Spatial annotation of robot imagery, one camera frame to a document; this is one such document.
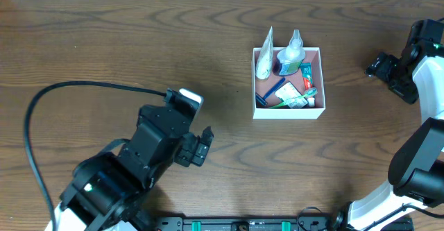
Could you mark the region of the Colgate toothpaste tube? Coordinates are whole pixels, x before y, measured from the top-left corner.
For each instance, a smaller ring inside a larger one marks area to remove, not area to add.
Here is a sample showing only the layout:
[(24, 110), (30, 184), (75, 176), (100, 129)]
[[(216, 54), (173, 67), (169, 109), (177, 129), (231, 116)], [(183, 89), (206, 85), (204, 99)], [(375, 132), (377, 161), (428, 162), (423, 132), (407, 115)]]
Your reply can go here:
[[(311, 70), (311, 64), (309, 62), (302, 63), (300, 65), (300, 69), (302, 72), (302, 79), (305, 85), (305, 90), (308, 91), (309, 89), (313, 88), (312, 85), (312, 70)], [(307, 98), (307, 102), (309, 104), (309, 107), (313, 108), (315, 106), (315, 98), (313, 96)]]

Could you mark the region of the green white soap box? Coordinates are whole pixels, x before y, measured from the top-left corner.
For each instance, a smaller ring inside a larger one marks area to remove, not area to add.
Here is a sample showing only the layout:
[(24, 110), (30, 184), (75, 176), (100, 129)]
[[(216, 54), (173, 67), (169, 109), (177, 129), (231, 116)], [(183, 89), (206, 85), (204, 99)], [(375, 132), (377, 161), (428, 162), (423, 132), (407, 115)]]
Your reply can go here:
[[(301, 96), (302, 94), (293, 86), (291, 82), (285, 83), (275, 92), (275, 95), (283, 102), (287, 99)], [(291, 109), (300, 109), (305, 107), (308, 104), (307, 99), (298, 99), (295, 103), (291, 103), (288, 105)]]

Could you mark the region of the white floral lotion tube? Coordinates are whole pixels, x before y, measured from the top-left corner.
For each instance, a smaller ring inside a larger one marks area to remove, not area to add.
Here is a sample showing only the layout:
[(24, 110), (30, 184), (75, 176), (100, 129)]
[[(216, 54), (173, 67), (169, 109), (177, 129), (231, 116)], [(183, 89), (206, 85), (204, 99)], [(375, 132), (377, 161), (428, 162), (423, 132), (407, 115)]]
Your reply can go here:
[(266, 80), (273, 66), (273, 27), (270, 27), (268, 35), (262, 45), (262, 48), (255, 66), (255, 76), (260, 80)]

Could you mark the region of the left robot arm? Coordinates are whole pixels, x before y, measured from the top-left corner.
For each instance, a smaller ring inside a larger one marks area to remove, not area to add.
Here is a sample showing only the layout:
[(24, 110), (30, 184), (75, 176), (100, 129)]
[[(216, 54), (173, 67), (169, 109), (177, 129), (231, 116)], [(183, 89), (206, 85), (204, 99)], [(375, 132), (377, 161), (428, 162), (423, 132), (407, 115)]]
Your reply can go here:
[(202, 166), (214, 138), (210, 127), (200, 136), (189, 130), (202, 96), (179, 93), (164, 102), (139, 109), (131, 139), (112, 141), (74, 169), (47, 230), (109, 230), (120, 223), (148, 227), (141, 206), (150, 190), (174, 163)]

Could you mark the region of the clear pump bottle blue liquid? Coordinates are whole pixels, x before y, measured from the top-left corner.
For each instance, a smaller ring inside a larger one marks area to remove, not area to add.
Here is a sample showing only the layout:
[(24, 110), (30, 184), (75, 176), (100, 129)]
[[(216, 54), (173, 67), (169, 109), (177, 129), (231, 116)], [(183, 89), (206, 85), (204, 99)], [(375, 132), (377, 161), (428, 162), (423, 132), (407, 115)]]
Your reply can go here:
[(299, 70), (299, 66), (305, 59), (303, 40), (298, 29), (293, 31), (289, 45), (279, 51), (273, 67), (276, 76), (290, 76)]

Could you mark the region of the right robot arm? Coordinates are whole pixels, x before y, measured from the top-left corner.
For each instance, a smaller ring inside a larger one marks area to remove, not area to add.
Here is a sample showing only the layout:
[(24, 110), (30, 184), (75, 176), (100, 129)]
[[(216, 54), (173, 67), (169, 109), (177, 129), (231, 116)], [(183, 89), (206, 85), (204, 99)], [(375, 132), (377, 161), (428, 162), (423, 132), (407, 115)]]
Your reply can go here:
[(434, 219), (443, 204), (443, 20), (424, 19), (410, 30), (401, 56), (380, 53), (367, 76), (385, 82), (404, 102), (419, 102), (421, 125), (395, 153), (387, 180), (365, 198), (343, 206), (328, 230), (413, 230), (409, 213)]

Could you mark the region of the blue disposable razor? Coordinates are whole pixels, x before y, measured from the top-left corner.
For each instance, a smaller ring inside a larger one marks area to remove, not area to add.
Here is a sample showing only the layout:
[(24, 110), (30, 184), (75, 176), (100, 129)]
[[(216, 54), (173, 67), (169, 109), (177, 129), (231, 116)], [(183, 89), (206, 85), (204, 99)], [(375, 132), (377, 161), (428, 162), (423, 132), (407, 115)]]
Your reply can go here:
[(279, 89), (279, 87), (284, 83), (285, 78), (281, 78), (278, 82), (276, 82), (276, 84), (274, 84), (274, 86), (272, 86), (272, 88), (270, 88), (269, 91), (267, 91), (267, 93), (265, 93), (265, 95), (260, 96), (258, 93), (255, 94), (255, 100), (256, 103), (259, 104), (260, 106), (266, 106), (267, 105), (267, 98), (274, 93), (276, 90)]

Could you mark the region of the green white toothbrush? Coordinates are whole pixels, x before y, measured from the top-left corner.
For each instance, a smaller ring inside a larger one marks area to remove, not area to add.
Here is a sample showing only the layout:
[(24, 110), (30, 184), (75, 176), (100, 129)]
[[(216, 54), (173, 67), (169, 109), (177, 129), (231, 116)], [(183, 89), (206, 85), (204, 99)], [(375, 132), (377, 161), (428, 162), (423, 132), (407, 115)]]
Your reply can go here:
[(295, 103), (298, 99), (312, 97), (312, 96), (315, 96), (317, 93), (318, 93), (318, 90), (315, 87), (310, 88), (310, 89), (306, 90), (303, 95), (287, 99), (277, 105), (271, 106), (270, 109), (276, 109), (276, 108), (281, 108), (283, 106), (287, 106), (291, 103)]

